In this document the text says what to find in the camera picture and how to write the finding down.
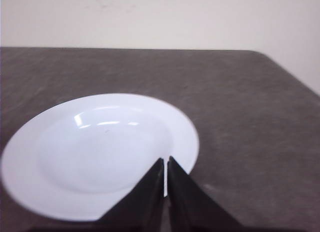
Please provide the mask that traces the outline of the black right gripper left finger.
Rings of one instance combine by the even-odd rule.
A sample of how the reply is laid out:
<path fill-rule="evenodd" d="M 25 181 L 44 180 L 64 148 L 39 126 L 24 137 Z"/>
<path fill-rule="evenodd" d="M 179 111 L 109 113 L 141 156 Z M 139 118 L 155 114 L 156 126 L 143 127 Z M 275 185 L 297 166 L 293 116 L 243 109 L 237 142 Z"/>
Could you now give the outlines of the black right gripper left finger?
<path fill-rule="evenodd" d="M 99 231 L 160 231 L 164 160 L 159 158 L 121 201 L 99 220 Z"/>

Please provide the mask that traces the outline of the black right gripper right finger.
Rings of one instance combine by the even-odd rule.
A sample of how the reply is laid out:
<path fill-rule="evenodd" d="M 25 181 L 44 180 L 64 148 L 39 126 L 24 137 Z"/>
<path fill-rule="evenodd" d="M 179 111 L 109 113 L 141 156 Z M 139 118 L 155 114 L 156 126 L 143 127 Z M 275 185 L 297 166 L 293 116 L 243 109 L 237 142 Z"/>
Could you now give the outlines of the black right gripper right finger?
<path fill-rule="evenodd" d="M 172 156 L 167 163 L 167 190 L 172 231 L 247 231 L 213 201 Z"/>

